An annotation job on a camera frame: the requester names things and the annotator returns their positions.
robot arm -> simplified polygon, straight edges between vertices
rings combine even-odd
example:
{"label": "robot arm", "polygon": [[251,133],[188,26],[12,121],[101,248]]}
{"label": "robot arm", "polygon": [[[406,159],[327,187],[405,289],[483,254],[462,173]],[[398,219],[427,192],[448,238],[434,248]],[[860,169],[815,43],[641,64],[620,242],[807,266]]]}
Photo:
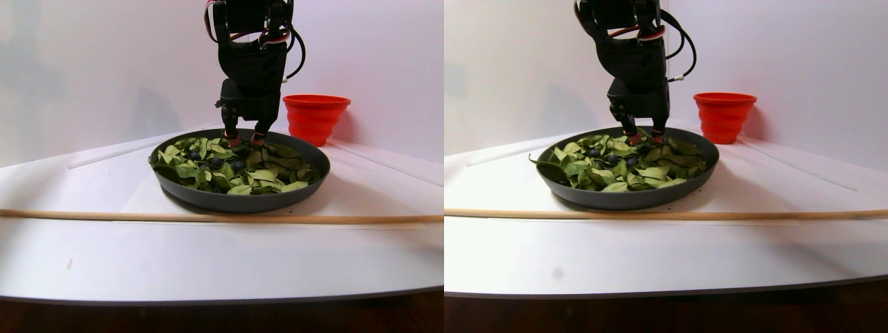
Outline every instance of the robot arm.
{"label": "robot arm", "polygon": [[[641,141],[635,118],[653,118],[654,142],[662,142],[669,118],[669,82],[684,79],[684,75],[668,79],[663,35],[666,27],[661,20],[678,29],[691,45],[696,63],[696,50],[690,37],[668,12],[660,9],[659,0],[577,0],[574,13],[586,33],[595,40],[601,66],[614,77],[607,92],[610,111],[622,124],[623,132],[632,145]],[[608,29],[620,29],[608,33]],[[616,37],[638,31],[635,38]]]}
{"label": "robot arm", "polygon": [[[305,45],[292,25],[293,0],[210,0],[204,22],[210,39],[218,45],[218,61],[228,78],[216,107],[222,111],[225,137],[230,147],[240,144],[237,132],[239,118],[258,121],[251,145],[262,144],[268,129],[277,120],[281,101],[281,84],[287,53],[298,40],[302,62],[287,78],[305,63]],[[249,42],[236,40],[259,33]]]}

blueberry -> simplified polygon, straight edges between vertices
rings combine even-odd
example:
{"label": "blueberry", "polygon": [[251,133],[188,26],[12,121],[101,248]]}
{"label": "blueberry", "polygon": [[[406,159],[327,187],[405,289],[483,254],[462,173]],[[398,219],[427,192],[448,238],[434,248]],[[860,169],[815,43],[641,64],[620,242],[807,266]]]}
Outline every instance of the blueberry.
{"label": "blueberry", "polygon": [[218,158],[218,157],[210,158],[210,165],[212,165],[213,168],[216,168],[216,169],[221,168],[222,167],[222,159]]}
{"label": "blueberry", "polygon": [[244,163],[243,161],[236,161],[234,163],[231,163],[231,170],[234,172],[240,171],[241,169],[246,167],[247,163]]}
{"label": "blueberry", "polygon": [[586,156],[593,157],[593,158],[594,157],[601,157],[601,151],[598,149],[595,149],[595,148],[589,148],[589,150],[586,151]]}

black cable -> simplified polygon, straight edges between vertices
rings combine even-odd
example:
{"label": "black cable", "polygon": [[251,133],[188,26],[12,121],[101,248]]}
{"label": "black cable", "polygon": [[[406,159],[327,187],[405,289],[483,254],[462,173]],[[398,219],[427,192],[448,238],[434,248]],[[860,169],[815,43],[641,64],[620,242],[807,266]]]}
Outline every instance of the black cable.
{"label": "black cable", "polygon": [[[673,28],[678,30],[679,34],[681,35],[682,44],[684,44],[685,39],[687,39],[687,44],[691,45],[691,53],[694,55],[694,59],[691,62],[691,67],[689,69],[687,69],[687,71],[682,75],[682,77],[687,76],[687,75],[691,74],[691,71],[693,71],[694,67],[697,66],[697,48],[694,47],[694,41],[691,40],[691,36],[689,36],[687,34],[687,32],[685,32],[685,30],[681,27],[681,25],[678,24],[678,20],[675,20],[675,17],[673,17],[671,14],[669,14],[669,12],[666,12],[664,10],[660,10],[660,16],[662,17],[662,19],[664,21],[666,21],[666,23],[669,23],[669,25],[671,25]],[[671,54],[668,58],[671,58],[672,56],[674,56],[676,54],[678,54],[678,51],[673,52],[673,54]],[[673,81],[675,81],[674,78],[669,79],[669,82],[673,82]]]}
{"label": "black cable", "polygon": [[682,75],[682,76],[687,76],[688,74],[691,74],[691,71],[693,71],[694,67],[697,66],[697,48],[694,47],[694,41],[691,40],[691,36],[688,36],[687,32],[685,32],[684,29],[681,30],[681,35],[684,38],[687,38],[687,44],[691,45],[691,53],[694,55],[694,60],[691,62],[691,67],[688,68],[687,71]]}
{"label": "black cable", "polygon": [[296,38],[296,40],[299,41],[299,48],[302,49],[302,60],[299,61],[299,67],[297,67],[296,70],[293,71],[293,73],[290,73],[289,75],[287,75],[288,80],[291,77],[293,77],[296,73],[299,73],[299,70],[301,70],[302,66],[305,64],[305,42],[303,42],[302,36],[300,36],[299,33],[296,31],[296,29],[293,28],[292,24],[289,25],[289,31],[291,34],[293,34],[293,36]]}
{"label": "black cable", "polygon": [[678,53],[681,52],[681,49],[683,49],[685,47],[685,36],[681,35],[680,32],[678,33],[678,35],[681,36],[681,44],[678,45],[678,48],[672,54],[666,56],[666,60],[669,60],[672,57],[675,57],[676,55],[678,55]]}

wooden floor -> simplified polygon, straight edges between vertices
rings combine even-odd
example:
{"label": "wooden floor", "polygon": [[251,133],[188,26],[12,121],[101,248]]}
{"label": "wooden floor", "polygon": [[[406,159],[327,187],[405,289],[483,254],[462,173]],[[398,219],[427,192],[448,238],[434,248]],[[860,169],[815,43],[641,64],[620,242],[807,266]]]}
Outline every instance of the wooden floor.
{"label": "wooden floor", "polygon": [[888,281],[599,300],[445,298],[447,332],[888,332]]}
{"label": "wooden floor", "polygon": [[441,332],[443,292],[275,305],[111,307],[0,302],[0,332]]}
{"label": "wooden floor", "polygon": [[0,332],[888,332],[888,281],[774,292],[500,300],[429,292],[273,305],[0,302]]}

red wire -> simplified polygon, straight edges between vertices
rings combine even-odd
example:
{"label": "red wire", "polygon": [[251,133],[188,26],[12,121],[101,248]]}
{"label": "red wire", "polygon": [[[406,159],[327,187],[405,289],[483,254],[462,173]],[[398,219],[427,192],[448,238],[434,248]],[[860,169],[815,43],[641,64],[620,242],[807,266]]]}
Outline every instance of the red wire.
{"label": "red wire", "polygon": [[616,36],[619,36],[619,35],[625,34],[625,33],[627,33],[627,32],[632,32],[632,31],[635,31],[635,30],[638,30],[638,26],[630,27],[630,28],[620,29],[620,30],[614,32],[613,34],[610,34],[610,36],[611,36],[611,37],[616,37]]}

